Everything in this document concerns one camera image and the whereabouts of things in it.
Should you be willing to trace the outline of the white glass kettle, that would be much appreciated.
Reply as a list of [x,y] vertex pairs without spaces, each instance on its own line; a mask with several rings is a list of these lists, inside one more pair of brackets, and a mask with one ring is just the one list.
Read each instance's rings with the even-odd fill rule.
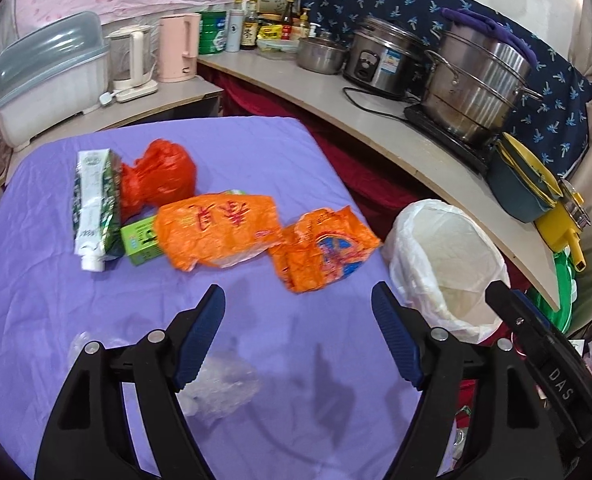
[[156,57],[151,50],[151,25],[121,27],[107,36],[113,99],[119,103],[150,96],[158,90],[154,80]]

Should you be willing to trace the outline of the stacked teal yellow basins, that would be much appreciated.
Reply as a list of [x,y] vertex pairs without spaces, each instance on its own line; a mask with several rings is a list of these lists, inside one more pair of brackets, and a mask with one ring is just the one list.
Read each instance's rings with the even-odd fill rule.
[[509,133],[494,144],[485,179],[504,211],[524,223],[544,216],[563,196],[552,172]]

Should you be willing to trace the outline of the green white milk carton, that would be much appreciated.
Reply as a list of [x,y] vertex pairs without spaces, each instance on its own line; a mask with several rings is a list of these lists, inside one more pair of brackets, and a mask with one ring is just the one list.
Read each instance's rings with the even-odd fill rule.
[[121,230],[120,157],[109,148],[79,151],[76,160],[72,226],[74,254],[81,269],[104,272],[124,254]]

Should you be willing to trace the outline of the green orange small box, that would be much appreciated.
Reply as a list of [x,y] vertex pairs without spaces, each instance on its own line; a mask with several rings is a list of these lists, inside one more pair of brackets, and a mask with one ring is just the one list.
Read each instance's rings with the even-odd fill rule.
[[162,256],[154,229],[155,216],[122,226],[120,230],[125,255],[134,266]]

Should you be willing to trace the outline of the green plastic bag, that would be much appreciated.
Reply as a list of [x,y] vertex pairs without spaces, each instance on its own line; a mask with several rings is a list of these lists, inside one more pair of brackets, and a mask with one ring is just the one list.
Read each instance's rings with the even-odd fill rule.
[[541,296],[534,286],[526,292],[528,299],[537,309],[563,334],[569,330],[572,322],[573,304],[577,300],[578,289],[576,283],[576,269],[573,265],[570,249],[566,247],[562,252],[553,256],[556,280],[558,281],[558,305],[554,310]]

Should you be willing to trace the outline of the green tin can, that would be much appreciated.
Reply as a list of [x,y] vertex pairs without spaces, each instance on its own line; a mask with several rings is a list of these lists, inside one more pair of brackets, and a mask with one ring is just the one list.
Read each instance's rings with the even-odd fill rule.
[[200,13],[198,53],[209,55],[225,50],[226,12],[211,11]]

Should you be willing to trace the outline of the red plastic bag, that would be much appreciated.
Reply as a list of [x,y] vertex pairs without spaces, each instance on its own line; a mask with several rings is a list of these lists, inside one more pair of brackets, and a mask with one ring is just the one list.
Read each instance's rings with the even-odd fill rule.
[[196,193],[197,167],[182,145],[168,140],[151,142],[132,166],[121,165],[121,221],[145,207],[162,207]]

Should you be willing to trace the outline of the white bottle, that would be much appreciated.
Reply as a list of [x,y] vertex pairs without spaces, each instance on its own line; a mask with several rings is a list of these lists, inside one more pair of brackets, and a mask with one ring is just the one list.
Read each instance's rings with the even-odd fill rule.
[[234,0],[232,9],[227,14],[226,52],[237,52],[241,48],[241,29],[244,20],[243,0]]

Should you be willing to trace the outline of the orange tea bag wrapper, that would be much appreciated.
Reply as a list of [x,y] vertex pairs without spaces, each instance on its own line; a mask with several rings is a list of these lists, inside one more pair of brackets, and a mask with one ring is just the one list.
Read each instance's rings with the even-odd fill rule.
[[274,200],[265,195],[203,194],[161,207],[153,228],[175,269],[229,268],[283,241]]

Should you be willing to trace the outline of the white dish rack box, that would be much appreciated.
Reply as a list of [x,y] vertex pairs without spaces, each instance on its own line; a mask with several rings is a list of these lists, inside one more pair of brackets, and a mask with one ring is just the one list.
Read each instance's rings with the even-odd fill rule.
[[109,88],[109,46],[84,11],[34,30],[0,54],[0,135],[13,150],[58,122],[95,110]]

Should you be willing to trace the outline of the red cloth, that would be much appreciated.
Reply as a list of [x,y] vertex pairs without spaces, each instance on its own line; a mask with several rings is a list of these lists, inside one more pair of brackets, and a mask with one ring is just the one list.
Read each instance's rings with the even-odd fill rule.
[[223,89],[226,116],[279,116],[302,122],[379,238],[386,237],[404,207],[438,197],[373,148],[304,108],[215,68],[201,65],[198,74]]

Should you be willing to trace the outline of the pink electric kettle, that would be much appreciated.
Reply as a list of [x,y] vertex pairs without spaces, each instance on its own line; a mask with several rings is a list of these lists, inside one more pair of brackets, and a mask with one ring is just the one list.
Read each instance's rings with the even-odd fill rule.
[[197,74],[200,15],[166,15],[159,22],[158,78],[172,84]]

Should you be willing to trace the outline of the white lined trash bin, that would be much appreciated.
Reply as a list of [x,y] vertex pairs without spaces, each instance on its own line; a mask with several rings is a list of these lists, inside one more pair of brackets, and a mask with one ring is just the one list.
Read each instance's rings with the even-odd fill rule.
[[390,279],[431,327],[481,344],[502,321],[485,300],[488,285],[511,284],[499,249],[463,210],[441,200],[403,208],[383,247]]

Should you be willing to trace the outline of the purple gloves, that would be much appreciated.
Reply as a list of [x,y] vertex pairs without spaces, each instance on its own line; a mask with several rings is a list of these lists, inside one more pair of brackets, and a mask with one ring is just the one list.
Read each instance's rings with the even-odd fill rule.
[[528,61],[532,68],[538,65],[538,58],[527,42],[514,35],[493,18],[472,10],[452,10],[442,8],[441,15],[452,23],[450,32],[454,35],[470,40],[475,44],[508,44]]

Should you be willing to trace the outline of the blue patterned cloth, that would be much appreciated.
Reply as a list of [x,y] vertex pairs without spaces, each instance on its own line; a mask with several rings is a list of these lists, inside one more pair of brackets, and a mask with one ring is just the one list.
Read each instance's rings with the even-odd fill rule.
[[300,0],[312,23],[350,44],[363,18],[380,18],[412,32],[424,46],[437,49],[453,18],[482,26],[494,39],[507,39],[529,55],[526,84],[541,94],[520,96],[505,122],[506,132],[525,144],[552,174],[568,178],[589,148],[587,105],[592,82],[548,44],[506,16],[473,0]]

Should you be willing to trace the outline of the dark sauce bottle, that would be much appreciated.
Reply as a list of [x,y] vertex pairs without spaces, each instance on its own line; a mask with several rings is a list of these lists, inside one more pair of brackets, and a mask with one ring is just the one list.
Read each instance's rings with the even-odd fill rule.
[[253,50],[256,47],[258,28],[258,1],[249,0],[246,6],[243,27],[241,27],[241,50]]

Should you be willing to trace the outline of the clear plastic bag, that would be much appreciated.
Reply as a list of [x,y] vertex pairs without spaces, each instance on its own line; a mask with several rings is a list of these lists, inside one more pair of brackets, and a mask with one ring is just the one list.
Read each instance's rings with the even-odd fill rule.
[[249,403],[262,388],[256,367],[243,359],[238,341],[225,334],[209,350],[197,378],[177,393],[182,413],[211,424]]

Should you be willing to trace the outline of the black induction cooker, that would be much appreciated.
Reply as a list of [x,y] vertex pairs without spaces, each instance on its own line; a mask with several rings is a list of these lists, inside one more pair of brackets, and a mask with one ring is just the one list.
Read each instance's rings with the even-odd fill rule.
[[484,136],[480,142],[468,143],[449,132],[445,127],[439,126],[425,113],[421,104],[408,106],[403,115],[404,120],[411,127],[447,150],[475,174],[486,176],[494,144],[498,140],[497,136]]

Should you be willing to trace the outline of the red cap sauce bottle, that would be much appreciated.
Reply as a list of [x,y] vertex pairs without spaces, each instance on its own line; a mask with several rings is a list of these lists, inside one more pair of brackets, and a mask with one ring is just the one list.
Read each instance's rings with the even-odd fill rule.
[[291,30],[294,24],[293,7],[295,0],[286,0],[285,8],[281,18],[282,30],[281,39],[290,40]]

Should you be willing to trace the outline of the steel rice cooker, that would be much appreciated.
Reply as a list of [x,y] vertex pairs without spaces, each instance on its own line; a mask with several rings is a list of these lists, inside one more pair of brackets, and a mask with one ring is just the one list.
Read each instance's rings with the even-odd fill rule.
[[386,98],[419,100],[429,75],[425,50],[402,27],[368,16],[353,34],[343,76]]

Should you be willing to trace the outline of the purple tablecloth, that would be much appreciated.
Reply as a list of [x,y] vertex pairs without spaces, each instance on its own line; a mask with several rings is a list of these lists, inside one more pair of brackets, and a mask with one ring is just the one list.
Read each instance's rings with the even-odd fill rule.
[[268,195],[283,223],[352,198],[294,119],[233,117],[156,122],[41,146],[0,200],[0,444],[27,474],[64,378],[74,338],[133,344],[195,307],[211,284],[226,295],[215,356],[258,373],[259,392],[214,422],[189,419],[220,479],[379,479],[418,401],[374,320],[372,287],[389,273],[380,254],[317,292],[297,295],[268,256],[230,269],[174,269],[165,258],[120,259],[86,272],[73,250],[76,156],[109,148],[131,162],[149,143],[181,144],[198,190]]

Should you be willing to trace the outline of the large steel steamer pot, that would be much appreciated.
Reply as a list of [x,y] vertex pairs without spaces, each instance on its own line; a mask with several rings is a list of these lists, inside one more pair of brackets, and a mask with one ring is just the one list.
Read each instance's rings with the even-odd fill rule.
[[540,101],[527,86],[531,66],[508,44],[475,44],[446,30],[437,50],[427,50],[431,71],[422,107],[458,138],[480,142],[503,129],[521,98]]

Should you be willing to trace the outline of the yellow pot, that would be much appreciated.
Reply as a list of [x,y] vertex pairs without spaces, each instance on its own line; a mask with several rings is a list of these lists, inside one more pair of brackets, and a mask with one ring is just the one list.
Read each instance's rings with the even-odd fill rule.
[[567,180],[558,180],[562,197],[555,207],[536,220],[535,226],[544,243],[554,252],[570,251],[572,263],[577,272],[587,269],[586,258],[581,249],[580,236],[590,226],[584,199]]

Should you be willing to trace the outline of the small steel pot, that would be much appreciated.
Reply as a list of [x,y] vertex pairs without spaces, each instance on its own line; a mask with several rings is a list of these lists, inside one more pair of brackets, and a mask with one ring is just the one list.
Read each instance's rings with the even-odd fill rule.
[[307,37],[300,38],[296,64],[309,72],[336,75],[343,68],[348,50],[334,41]]

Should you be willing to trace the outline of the orange snack wrapper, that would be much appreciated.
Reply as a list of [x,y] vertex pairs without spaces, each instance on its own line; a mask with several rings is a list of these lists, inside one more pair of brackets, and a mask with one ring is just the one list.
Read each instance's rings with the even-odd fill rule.
[[282,230],[283,242],[269,249],[284,285],[301,294],[319,290],[358,270],[381,240],[347,206],[320,208]]

